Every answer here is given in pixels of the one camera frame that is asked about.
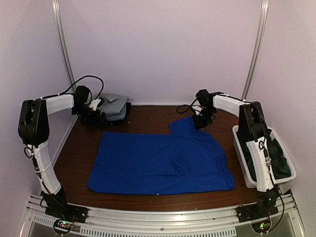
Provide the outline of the grey polo shirt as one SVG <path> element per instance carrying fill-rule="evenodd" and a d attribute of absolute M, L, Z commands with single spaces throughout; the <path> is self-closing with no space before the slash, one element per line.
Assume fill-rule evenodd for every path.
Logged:
<path fill-rule="evenodd" d="M 104 112 L 106 116 L 118 116 L 126 114 L 127 96 L 118 94 L 101 93 L 101 98 L 104 103 L 100 106 L 100 111 Z"/>

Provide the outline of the blue garment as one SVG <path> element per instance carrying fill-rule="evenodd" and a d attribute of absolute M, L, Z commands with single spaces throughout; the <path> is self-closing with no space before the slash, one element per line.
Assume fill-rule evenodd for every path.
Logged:
<path fill-rule="evenodd" d="M 223 148 L 186 117 L 169 134 L 104 132 L 87 187 L 97 193 L 178 195 L 235 187 Z"/>

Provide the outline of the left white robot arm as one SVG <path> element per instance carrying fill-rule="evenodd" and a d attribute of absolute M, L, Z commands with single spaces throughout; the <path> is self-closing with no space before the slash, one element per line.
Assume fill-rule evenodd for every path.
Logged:
<path fill-rule="evenodd" d="M 79 86 L 74 93 L 62 92 L 35 100 L 25 100 L 21 106 L 18 135 L 25 145 L 24 153 L 33 162 L 44 200 L 52 205 L 52 212 L 60 219 L 67 219 L 71 215 L 71 208 L 67 205 L 65 192 L 50 159 L 48 117 L 71 110 L 72 115 L 79 116 L 88 124 L 103 125 L 106 115 L 99 107 L 104 103 L 104 99 L 97 96 L 94 100 L 89 100 L 89 95 L 90 90 L 86 86 Z"/>

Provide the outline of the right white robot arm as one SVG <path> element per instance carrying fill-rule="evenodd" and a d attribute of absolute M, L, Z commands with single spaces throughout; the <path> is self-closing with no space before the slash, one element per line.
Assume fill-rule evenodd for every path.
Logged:
<path fill-rule="evenodd" d="M 237 132 L 250 152 L 257 191 L 260 193 L 257 204 L 253 207 L 253 214 L 258 218 L 265 217 L 272 210 L 272 203 L 278 198 L 279 192 L 268 152 L 269 130 L 260 103 L 237 99 L 223 92 L 209 93 L 206 89 L 198 91 L 196 101 L 199 102 L 199 108 L 192 111 L 197 129 L 212 124 L 218 109 L 238 117 Z"/>

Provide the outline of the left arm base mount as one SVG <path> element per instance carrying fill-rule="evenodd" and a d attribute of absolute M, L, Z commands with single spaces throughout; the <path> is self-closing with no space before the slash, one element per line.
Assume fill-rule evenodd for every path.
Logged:
<path fill-rule="evenodd" d="M 88 209 L 77 205 L 67 204 L 66 207 L 62 207 L 59 204 L 48 203 L 45 208 L 45 214 L 56 217 L 58 219 L 85 223 Z"/>

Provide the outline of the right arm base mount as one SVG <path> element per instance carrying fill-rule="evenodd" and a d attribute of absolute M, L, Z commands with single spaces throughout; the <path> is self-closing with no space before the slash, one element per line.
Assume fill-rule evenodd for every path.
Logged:
<path fill-rule="evenodd" d="M 276 204 L 268 204 L 262 206 L 261 203 L 253 203 L 247 205 L 239 205 L 236 208 L 237 218 L 240 223 L 265 218 L 278 214 Z"/>

